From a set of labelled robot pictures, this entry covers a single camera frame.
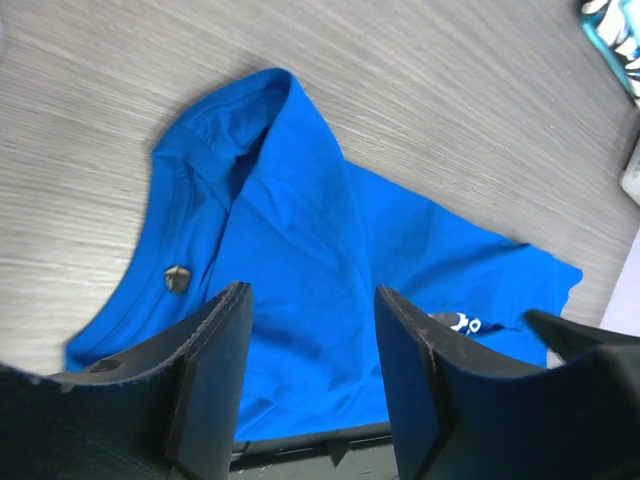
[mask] printed white logo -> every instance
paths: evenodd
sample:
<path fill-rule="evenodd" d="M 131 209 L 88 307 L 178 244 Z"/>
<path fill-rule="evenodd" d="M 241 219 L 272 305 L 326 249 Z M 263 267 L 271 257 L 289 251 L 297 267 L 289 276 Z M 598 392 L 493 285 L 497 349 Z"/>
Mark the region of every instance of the printed white logo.
<path fill-rule="evenodd" d="M 455 330 L 456 332 L 459 332 L 460 330 L 467 328 L 468 330 L 464 333 L 477 333 L 480 330 L 480 327 L 482 326 L 482 322 L 480 321 L 479 318 L 474 318 L 473 320 L 469 320 L 469 317 L 467 317 L 464 313 L 458 313 L 458 324 L 457 325 L 452 325 L 451 328 L 453 330 Z"/>

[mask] blue t-shirt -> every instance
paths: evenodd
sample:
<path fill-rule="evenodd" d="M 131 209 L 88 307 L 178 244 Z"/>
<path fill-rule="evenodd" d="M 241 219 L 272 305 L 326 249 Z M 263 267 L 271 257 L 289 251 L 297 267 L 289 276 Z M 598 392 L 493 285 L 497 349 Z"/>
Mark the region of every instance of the blue t-shirt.
<path fill-rule="evenodd" d="M 560 313 L 581 272 L 347 162 L 289 72 L 192 106 L 153 151 L 146 222 L 112 298 L 68 345 L 81 370 L 187 315 L 233 281 L 255 313 L 236 439 L 388 420 L 373 318 L 379 284 L 456 329 L 544 365 L 530 308 Z M 165 272 L 181 267 L 176 293 Z"/>

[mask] shirt sleeve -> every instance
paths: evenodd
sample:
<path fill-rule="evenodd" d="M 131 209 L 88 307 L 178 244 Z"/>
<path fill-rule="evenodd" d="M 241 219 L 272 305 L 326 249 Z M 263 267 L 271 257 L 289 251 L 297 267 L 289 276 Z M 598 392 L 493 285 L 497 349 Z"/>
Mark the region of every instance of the shirt sleeve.
<path fill-rule="evenodd" d="M 375 284 L 429 314 L 458 313 L 485 346 L 546 366 L 546 347 L 523 314 L 559 315 L 582 272 L 533 245 L 480 228 L 370 172 L 353 172 Z"/>

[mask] gray wood grain surface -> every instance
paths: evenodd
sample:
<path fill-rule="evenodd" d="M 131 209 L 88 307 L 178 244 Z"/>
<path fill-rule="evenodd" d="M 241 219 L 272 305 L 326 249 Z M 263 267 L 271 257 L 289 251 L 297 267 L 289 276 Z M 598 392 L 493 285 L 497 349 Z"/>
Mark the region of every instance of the gray wood grain surface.
<path fill-rule="evenodd" d="M 148 154 L 185 105 L 280 65 L 354 162 L 584 270 L 597 324 L 640 223 L 636 110 L 566 0 L 4 0 L 0 360 L 49 373 L 108 299 Z"/>

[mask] small logo patch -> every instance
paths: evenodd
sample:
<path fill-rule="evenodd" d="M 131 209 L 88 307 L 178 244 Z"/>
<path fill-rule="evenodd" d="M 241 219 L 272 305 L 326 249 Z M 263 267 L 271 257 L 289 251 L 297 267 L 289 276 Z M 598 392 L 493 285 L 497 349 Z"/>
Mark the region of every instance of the small logo patch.
<path fill-rule="evenodd" d="M 164 272 L 164 281 L 167 288 L 173 293 L 182 294 L 187 291 L 189 281 L 191 280 L 191 272 L 180 265 L 176 265 Z"/>
<path fill-rule="evenodd" d="M 479 318 L 470 319 L 464 313 L 435 313 L 431 316 L 443 325 L 451 328 L 451 330 L 465 335 L 478 333 L 482 327 L 482 322 Z"/>

